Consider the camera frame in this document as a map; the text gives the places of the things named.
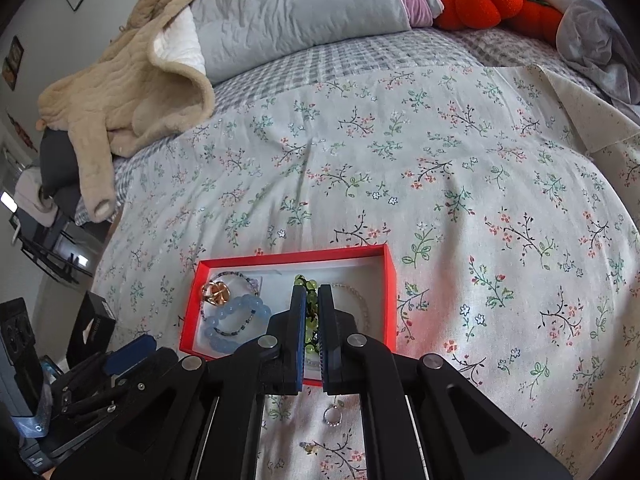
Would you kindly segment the black small box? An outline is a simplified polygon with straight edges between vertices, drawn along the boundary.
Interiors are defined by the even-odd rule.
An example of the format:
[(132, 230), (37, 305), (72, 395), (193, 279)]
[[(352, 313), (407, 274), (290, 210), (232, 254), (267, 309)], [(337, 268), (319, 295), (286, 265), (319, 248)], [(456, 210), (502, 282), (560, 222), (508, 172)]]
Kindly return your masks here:
[(104, 353), (110, 344), (115, 324), (115, 315), (106, 300), (87, 290), (65, 353), (68, 367), (73, 368), (97, 353)]

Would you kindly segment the grey pillow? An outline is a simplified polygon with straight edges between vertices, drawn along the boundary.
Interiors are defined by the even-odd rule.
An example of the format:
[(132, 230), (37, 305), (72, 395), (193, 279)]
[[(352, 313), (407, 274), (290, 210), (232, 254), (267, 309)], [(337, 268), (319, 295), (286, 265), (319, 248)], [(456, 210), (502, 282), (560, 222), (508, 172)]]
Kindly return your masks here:
[(320, 44), (410, 28), (401, 0), (193, 0), (191, 11), (212, 84)]

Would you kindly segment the beige quilted jacket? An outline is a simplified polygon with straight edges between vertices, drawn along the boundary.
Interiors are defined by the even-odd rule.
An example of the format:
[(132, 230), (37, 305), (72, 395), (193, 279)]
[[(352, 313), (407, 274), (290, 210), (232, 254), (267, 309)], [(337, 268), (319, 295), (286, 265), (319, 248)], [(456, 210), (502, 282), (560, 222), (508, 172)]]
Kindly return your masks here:
[(70, 138), (93, 222), (116, 209), (114, 156), (130, 157), (213, 114), (215, 92), (198, 46), (193, 1), (138, 0), (96, 62), (38, 98), (41, 125)]

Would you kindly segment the green bead ornament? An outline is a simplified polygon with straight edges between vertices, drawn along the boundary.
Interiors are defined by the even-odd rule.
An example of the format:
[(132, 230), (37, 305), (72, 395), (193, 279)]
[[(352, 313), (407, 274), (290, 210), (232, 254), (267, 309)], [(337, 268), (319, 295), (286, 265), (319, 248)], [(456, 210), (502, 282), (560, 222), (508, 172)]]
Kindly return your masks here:
[(304, 350), (306, 358), (318, 358), (319, 356), (319, 307), (318, 284), (315, 280), (307, 280), (302, 274), (294, 278), (295, 286), (302, 286), (306, 292), (305, 307), (305, 342)]

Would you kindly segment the gold ring earrings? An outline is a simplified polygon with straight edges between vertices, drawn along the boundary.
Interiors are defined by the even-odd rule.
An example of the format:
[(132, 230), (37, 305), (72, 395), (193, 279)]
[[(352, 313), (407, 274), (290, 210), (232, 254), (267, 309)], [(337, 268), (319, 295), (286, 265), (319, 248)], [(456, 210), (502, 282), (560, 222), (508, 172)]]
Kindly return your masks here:
[(209, 281), (201, 288), (201, 300), (213, 307), (223, 306), (230, 296), (230, 289), (223, 281)]

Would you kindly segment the orange plush toy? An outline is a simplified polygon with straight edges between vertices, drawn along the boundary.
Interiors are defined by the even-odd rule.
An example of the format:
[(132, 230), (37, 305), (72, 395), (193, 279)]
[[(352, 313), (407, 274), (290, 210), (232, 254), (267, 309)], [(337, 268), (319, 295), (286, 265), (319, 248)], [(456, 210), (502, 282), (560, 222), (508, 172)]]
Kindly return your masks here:
[(447, 32), (502, 26), (555, 46), (563, 13), (544, 0), (440, 0), (435, 26)]

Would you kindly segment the floral bed sheet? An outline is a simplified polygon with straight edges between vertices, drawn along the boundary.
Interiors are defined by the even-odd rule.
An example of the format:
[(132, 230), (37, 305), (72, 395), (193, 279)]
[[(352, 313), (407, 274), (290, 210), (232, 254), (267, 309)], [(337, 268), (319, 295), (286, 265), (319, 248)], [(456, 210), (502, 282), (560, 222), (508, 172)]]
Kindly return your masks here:
[(280, 58), (119, 170), (114, 344), (176, 348), (205, 259), (390, 250), (399, 352), (441, 354), (576, 479), (639, 403), (639, 127), (539, 42), (412, 30)]

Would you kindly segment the red jewelry box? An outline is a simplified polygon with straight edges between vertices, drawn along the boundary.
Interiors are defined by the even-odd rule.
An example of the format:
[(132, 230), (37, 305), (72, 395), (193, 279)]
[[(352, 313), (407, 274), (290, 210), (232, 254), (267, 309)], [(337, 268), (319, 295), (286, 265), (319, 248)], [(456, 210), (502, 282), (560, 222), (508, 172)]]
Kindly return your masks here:
[(260, 393), (372, 392), (399, 382), (396, 272), (385, 245), (203, 260), (179, 348)]

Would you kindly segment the grey crumpled clothing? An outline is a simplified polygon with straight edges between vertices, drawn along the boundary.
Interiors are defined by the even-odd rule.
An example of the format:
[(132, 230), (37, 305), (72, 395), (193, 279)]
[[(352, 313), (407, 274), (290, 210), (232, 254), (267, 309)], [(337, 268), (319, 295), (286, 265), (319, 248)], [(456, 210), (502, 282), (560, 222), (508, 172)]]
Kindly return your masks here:
[(542, 0), (563, 13), (555, 36), (562, 60), (639, 120), (639, 55), (602, 0)]

